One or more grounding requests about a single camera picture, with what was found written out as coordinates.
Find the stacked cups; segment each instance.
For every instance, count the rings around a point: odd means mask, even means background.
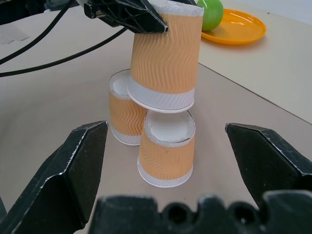
[[[168,0],[149,2],[169,30],[135,34],[128,95],[124,89],[116,95],[110,84],[112,131],[124,143],[141,140],[137,160],[140,175],[154,186],[170,188],[184,183],[193,171],[195,123],[187,110],[194,103],[204,9]],[[129,103],[117,107],[111,97]],[[127,114],[120,110],[125,106]],[[114,121],[117,112],[123,112],[124,117]],[[135,115],[131,118],[125,117],[132,112]]]

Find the table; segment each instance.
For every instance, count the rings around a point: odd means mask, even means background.
[[[48,19],[54,16],[54,12],[47,14]],[[24,19],[19,21],[19,26],[26,26],[29,20],[38,19],[36,16]],[[99,20],[85,20],[84,16],[65,15],[61,23],[63,21],[73,27],[58,25],[40,44],[0,67],[0,71],[63,58],[119,30]],[[28,35],[36,36],[46,26],[39,25],[29,29]],[[71,36],[60,39],[60,34]],[[10,54],[14,46],[23,43],[26,44],[22,41],[10,44],[11,48],[0,47],[1,55]],[[106,46],[65,64],[0,80],[0,196],[7,210],[72,129],[97,120],[109,120],[108,78],[129,68],[132,43],[133,34],[126,32]],[[196,201],[204,194],[218,195],[226,205],[235,200],[255,205],[224,131],[227,122],[274,129],[312,160],[311,124],[203,65],[198,66],[191,113],[196,123],[195,161],[193,175],[185,184],[172,189],[147,184],[137,171],[138,147],[119,143],[109,131],[97,195],[152,195],[158,200],[160,211],[172,201],[184,202],[196,210]],[[85,234],[87,228],[77,233]]]

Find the white cup base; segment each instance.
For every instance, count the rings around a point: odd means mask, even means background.
[[[129,135],[125,135],[120,133],[119,131],[117,131],[113,126],[111,126],[111,131],[114,135],[114,137],[121,142],[122,144],[125,145],[130,145],[130,146],[137,146],[140,145],[141,142],[141,135],[139,136],[129,136]]]
[[[143,169],[141,162],[140,162],[140,158],[137,158],[137,168],[138,168],[138,172],[140,174],[140,176],[145,180],[145,182],[149,183],[150,185],[153,185],[155,187],[158,188],[173,188],[173,187],[177,187],[183,183],[185,183],[192,175],[193,173],[193,166],[190,169],[190,171],[177,179],[157,179],[149,174],[147,174],[147,172]]]
[[[165,110],[165,109],[158,109],[158,108],[155,108],[155,107],[152,107],[152,106],[148,106],[142,102],[140,102],[139,100],[137,100],[129,91],[129,88],[128,88],[128,95],[129,97],[132,99],[132,101],[134,101],[136,104],[138,104],[139,106],[141,107],[144,107],[145,109],[148,109],[148,110],[151,110],[151,111],[155,111],[155,112],[158,112],[158,113],[167,113],[167,114],[172,114],[172,113],[180,113],[180,112],[183,112],[183,111],[187,111],[188,109],[190,109],[193,105],[194,105],[194,100],[193,102],[184,107],[184,108],[181,108],[181,109],[176,109],[176,110]]]

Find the orange paper cup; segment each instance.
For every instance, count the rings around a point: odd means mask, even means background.
[[[193,172],[195,123],[188,111],[163,114],[148,111],[144,121],[137,167],[151,185],[171,188]]]
[[[182,112],[194,103],[204,9],[168,0],[150,3],[169,30],[135,34],[129,96],[149,110]]]
[[[127,93],[129,70],[109,79],[109,110],[112,133],[121,143],[139,145],[146,109],[134,103]]]

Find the orange plastic plate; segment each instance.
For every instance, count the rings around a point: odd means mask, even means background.
[[[224,9],[220,25],[212,31],[202,32],[208,40],[229,45],[243,45],[262,38],[267,29],[258,18],[247,13]]]

